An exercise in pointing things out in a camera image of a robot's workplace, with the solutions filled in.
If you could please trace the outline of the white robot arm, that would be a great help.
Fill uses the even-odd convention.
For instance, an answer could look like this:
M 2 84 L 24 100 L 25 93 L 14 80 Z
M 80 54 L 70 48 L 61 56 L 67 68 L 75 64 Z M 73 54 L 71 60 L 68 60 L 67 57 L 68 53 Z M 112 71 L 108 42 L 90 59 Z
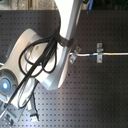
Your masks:
M 0 118 L 12 126 L 25 107 L 32 122 L 38 120 L 34 90 L 38 83 L 47 90 L 58 89 L 64 82 L 82 0 L 55 0 L 60 24 L 47 38 L 32 29 L 25 30 L 0 67 Z

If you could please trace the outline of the grey gripper blue light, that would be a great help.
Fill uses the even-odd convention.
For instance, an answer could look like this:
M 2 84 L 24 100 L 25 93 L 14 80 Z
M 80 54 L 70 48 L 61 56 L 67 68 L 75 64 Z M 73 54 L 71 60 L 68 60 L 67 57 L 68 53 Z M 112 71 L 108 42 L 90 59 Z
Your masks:
M 34 90 L 36 80 L 25 76 L 17 66 L 0 67 L 0 118 L 12 126 L 28 107 L 31 120 L 36 116 Z

